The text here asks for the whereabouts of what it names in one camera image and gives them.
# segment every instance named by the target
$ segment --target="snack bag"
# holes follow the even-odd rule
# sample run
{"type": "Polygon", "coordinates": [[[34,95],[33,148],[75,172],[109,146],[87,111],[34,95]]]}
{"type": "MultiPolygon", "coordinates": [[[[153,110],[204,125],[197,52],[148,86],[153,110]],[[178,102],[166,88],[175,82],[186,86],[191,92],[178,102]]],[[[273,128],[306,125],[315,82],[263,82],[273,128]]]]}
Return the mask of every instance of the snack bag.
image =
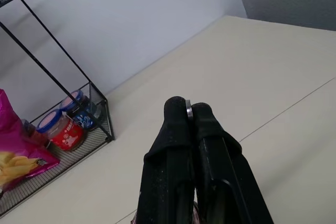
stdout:
{"type": "Polygon", "coordinates": [[[59,164],[43,146],[29,142],[20,118],[13,111],[4,90],[0,89],[0,193],[20,180],[32,177],[59,164]]]}

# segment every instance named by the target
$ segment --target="red jar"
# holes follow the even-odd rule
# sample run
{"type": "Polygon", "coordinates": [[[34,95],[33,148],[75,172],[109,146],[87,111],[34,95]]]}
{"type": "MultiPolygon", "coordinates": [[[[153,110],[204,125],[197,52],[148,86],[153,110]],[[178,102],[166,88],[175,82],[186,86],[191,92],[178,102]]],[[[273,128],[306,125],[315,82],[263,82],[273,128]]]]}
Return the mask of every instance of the red jar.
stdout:
{"type": "Polygon", "coordinates": [[[38,124],[39,133],[46,133],[50,141],[64,151],[71,151],[84,140],[84,130],[73,120],[53,110],[38,124]]]}

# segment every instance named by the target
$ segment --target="jar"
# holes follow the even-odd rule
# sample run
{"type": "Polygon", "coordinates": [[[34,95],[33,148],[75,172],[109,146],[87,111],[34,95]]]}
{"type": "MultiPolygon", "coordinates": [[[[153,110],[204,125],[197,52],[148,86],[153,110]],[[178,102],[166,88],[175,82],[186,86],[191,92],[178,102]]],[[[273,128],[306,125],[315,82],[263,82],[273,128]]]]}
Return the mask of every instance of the jar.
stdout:
{"type": "Polygon", "coordinates": [[[36,129],[64,151],[72,151],[85,138],[84,130],[59,109],[47,114],[36,129]]]}
{"type": "Polygon", "coordinates": [[[48,148],[50,144],[50,140],[46,136],[46,134],[39,133],[36,130],[36,127],[29,123],[26,119],[21,119],[23,130],[26,133],[28,138],[25,138],[26,141],[36,144],[38,146],[44,146],[48,148]]]}
{"type": "Polygon", "coordinates": [[[60,110],[66,112],[82,128],[86,130],[95,129],[97,125],[91,120],[87,112],[91,112],[97,121],[100,121],[102,118],[101,105],[95,105],[93,102],[90,102],[90,99],[81,90],[76,90],[71,95],[84,107],[84,110],[80,109],[70,97],[66,97],[61,102],[59,106],[60,110]]]}

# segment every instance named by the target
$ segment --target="white wall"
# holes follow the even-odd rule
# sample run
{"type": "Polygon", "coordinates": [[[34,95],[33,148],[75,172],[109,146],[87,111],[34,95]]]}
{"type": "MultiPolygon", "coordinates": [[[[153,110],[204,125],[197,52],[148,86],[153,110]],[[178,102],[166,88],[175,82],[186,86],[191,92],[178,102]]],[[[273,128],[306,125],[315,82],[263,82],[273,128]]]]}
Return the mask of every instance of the white wall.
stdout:
{"type": "MultiPolygon", "coordinates": [[[[103,93],[227,14],[245,17],[241,0],[26,0],[103,93]]],[[[19,0],[0,21],[73,90],[85,79],[19,0]]],[[[31,119],[64,94],[0,31],[0,88],[31,119]]]]}

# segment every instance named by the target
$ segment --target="blue jar lid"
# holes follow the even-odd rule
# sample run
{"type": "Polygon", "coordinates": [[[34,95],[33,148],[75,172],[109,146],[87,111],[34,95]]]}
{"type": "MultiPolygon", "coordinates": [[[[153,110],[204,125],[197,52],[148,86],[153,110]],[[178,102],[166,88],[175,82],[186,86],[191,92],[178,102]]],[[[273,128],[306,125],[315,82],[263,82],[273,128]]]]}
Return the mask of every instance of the blue jar lid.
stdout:
{"type": "MultiPolygon", "coordinates": [[[[72,92],[71,95],[77,101],[81,101],[83,96],[84,96],[83,91],[81,91],[81,90],[76,90],[76,91],[72,92]]],[[[70,97],[66,97],[61,102],[61,104],[59,106],[59,109],[62,110],[62,111],[69,111],[69,110],[73,109],[75,106],[77,106],[75,104],[75,102],[70,97]]]]}
{"type": "Polygon", "coordinates": [[[39,133],[45,133],[49,131],[61,118],[62,112],[59,109],[55,109],[47,114],[37,125],[36,130],[39,133]]]}

